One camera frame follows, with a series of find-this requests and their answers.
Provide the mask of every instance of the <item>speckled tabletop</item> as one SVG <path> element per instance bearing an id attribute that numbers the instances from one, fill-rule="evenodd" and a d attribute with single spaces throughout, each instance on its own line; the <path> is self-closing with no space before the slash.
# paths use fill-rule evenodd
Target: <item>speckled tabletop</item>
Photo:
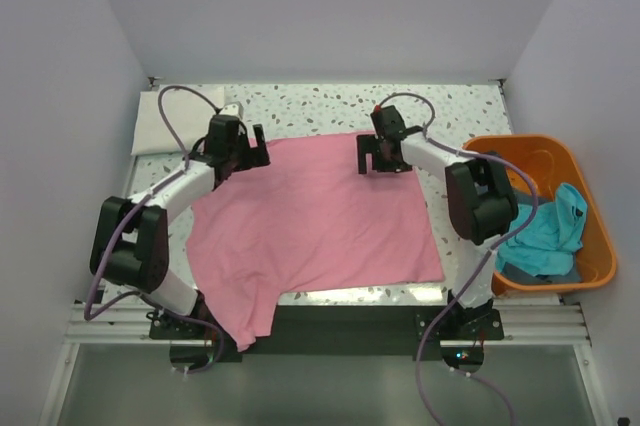
<path id="1" fill-rule="evenodd" d="M 194 87 L 206 94 L 215 86 Z M 431 100 L 437 117 L 430 131 L 450 145 L 460 146 L 474 136 L 511 133 L 500 90 L 496 85 L 225 85 L 226 101 L 241 101 L 245 105 L 245 123 L 247 126 L 261 123 L 267 140 L 371 130 L 369 114 L 374 105 L 398 91 L 419 93 Z M 171 94 L 189 93 L 175 91 Z M 393 104 L 408 125 L 422 124 L 429 118 L 428 109 L 417 100 L 397 98 Z M 180 161 L 178 153 L 137 157 L 129 194 L 148 188 Z M 453 284 L 458 269 L 456 245 L 459 238 L 449 223 L 444 184 L 423 171 L 418 171 L 418 177 L 442 259 L 446 277 L 443 283 L 406 283 L 286 293 L 280 297 L 279 304 L 442 304 L 443 292 Z M 193 214 L 188 209 L 169 227 L 169 250 L 171 268 L 193 285 L 185 252 L 185 242 L 192 226 Z M 108 284 L 104 300 L 114 297 L 118 290 L 118 287 Z"/>

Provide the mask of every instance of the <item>wrinkled cloth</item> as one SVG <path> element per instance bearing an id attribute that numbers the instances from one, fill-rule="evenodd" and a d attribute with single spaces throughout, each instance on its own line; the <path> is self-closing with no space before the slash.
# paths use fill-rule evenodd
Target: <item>wrinkled cloth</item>
<path id="1" fill-rule="evenodd" d="M 356 134 L 268 143 L 271 164 L 193 204 L 187 256 L 240 350 L 268 336 L 280 294 L 442 281 L 415 172 L 357 172 Z"/>
<path id="2" fill-rule="evenodd" d="M 531 213 L 531 205 L 518 204 L 518 217 L 510 231 Z M 574 255 L 582 248 L 587 202 L 568 183 L 556 190 L 554 201 L 542 204 L 529 226 L 498 249 L 496 269 L 512 264 L 530 276 L 566 276 L 574 268 Z"/>

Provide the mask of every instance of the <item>turquoise towel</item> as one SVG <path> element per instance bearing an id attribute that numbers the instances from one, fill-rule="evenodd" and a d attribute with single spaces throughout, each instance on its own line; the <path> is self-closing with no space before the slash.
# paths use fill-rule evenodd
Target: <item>turquoise towel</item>
<path id="1" fill-rule="evenodd" d="M 518 204 L 513 231 L 529 217 L 531 205 Z M 574 254 L 582 248 L 587 221 L 587 202 L 576 188 L 562 183 L 555 200 L 538 208 L 533 221 L 498 249 L 496 269 L 510 263 L 532 276 L 566 275 L 573 268 Z"/>

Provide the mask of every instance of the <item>orange plastic bin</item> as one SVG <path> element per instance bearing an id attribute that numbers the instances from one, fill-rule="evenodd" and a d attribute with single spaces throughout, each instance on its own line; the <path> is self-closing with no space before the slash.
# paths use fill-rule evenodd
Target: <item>orange plastic bin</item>
<path id="1" fill-rule="evenodd" d="M 531 176 L 538 194 L 545 198 L 553 199 L 560 183 L 570 183 L 580 191 L 589 205 L 587 222 L 582 235 L 584 246 L 576 255 L 582 283 L 530 286 L 514 283 L 494 271 L 492 287 L 496 295 L 516 291 L 566 293 L 599 288 L 611 281 L 616 273 L 617 263 L 609 234 L 578 168 L 578 163 L 564 144 L 548 136 L 516 134 L 477 137 L 468 141 L 465 149 L 482 153 L 497 152 Z M 529 191 L 526 183 L 512 171 L 509 171 L 509 180 L 514 188 L 524 192 Z"/>

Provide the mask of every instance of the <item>pink cloth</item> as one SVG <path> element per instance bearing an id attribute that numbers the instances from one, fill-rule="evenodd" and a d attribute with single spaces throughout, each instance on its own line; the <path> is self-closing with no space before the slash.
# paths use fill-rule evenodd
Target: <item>pink cloth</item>
<path id="1" fill-rule="evenodd" d="M 271 165 L 193 204 L 187 255 L 220 325 L 246 349 L 280 294 L 443 279 L 415 172 L 359 175 L 356 134 L 281 139 Z"/>

